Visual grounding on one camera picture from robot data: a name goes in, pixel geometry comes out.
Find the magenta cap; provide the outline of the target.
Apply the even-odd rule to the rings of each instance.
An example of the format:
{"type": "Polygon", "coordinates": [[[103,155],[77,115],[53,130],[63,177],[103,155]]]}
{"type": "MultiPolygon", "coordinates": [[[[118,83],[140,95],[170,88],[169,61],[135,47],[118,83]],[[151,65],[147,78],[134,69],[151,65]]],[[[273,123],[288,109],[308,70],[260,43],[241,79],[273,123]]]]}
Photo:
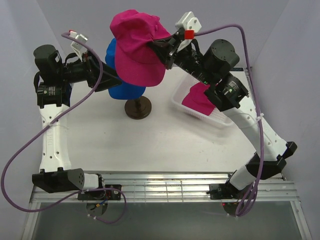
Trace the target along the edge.
{"type": "Polygon", "coordinates": [[[181,104],[194,111],[209,116],[216,108],[216,106],[213,105],[205,95],[205,91],[209,87],[209,85],[205,85],[201,82],[193,85],[181,104]]]}
{"type": "Polygon", "coordinates": [[[116,41],[115,69],[118,76],[139,87],[159,85],[166,68],[148,44],[171,35],[160,23],[160,18],[129,9],[115,15],[109,28],[116,41]]]}

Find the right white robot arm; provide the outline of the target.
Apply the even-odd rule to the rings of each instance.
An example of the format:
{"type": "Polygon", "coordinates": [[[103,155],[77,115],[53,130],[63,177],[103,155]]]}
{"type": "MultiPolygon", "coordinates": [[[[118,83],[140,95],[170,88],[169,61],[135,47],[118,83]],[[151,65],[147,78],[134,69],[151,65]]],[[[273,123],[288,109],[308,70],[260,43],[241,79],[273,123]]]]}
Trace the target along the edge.
{"type": "Polygon", "coordinates": [[[204,98],[231,119],[255,149],[253,157],[215,190],[220,195],[237,199],[254,181],[280,174],[287,164],[287,158],[297,150],[297,144],[285,141],[272,129],[263,116],[257,113],[247,88],[231,74],[240,58],[229,41],[215,40],[205,54],[200,52],[195,39],[191,41],[193,47],[179,50],[181,43],[181,35],[175,33],[154,40],[148,46],[167,69],[177,65],[207,85],[204,98]]]}

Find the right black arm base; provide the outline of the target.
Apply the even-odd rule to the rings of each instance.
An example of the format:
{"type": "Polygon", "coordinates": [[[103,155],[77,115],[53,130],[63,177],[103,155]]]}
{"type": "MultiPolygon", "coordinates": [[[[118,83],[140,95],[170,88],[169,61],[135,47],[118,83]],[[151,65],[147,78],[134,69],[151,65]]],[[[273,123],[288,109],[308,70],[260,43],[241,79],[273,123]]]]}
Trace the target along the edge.
{"type": "Polygon", "coordinates": [[[229,200],[242,199],[245,193],[250,189],[251,185],[247,185],[244,189],[238,190],[229,183],[213,183],[209,185],[209,190],[206,192],[211,200],[229,200]]]}

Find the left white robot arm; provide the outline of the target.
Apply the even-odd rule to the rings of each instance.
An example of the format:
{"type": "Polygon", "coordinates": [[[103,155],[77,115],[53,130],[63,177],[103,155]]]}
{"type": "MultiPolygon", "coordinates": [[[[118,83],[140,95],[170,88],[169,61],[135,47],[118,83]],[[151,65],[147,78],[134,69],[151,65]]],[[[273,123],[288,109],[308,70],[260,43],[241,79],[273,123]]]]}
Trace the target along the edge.
{"type": "Polygon", "coordinates": [[[45,44],[33,52],[38,72],[34,76],[37,105],[42,120],[42,158],[39,173],[32,183],[47,193],[88,190],[95,199],[106,195],[98,174],[72,168],[67,147],[67,116],[60,116],[71,106],[72,85],[87,82],[94,92],[119,86],[114,69],[99,63],[91,50],[77,56],[74,62],[62,60],[53,45],[45,44]]]}

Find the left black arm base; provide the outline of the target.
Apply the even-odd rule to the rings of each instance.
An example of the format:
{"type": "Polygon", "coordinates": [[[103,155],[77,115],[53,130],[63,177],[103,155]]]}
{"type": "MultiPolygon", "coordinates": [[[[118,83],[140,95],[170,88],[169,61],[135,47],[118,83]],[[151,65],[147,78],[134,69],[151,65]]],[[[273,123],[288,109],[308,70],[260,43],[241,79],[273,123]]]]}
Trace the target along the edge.
{"type": "Polygon", "coordinates": [[[89,191],[86,193],[79,193],[77,195],[77,199],[79,201],[104,201],[104,200],[117,201],[121,199],[122,195],[120,194],[119,190],[122,190],[122,185],[106,184],[105,188],[112,188],[114,190],[99,190],[99,191],[89,191]]]}

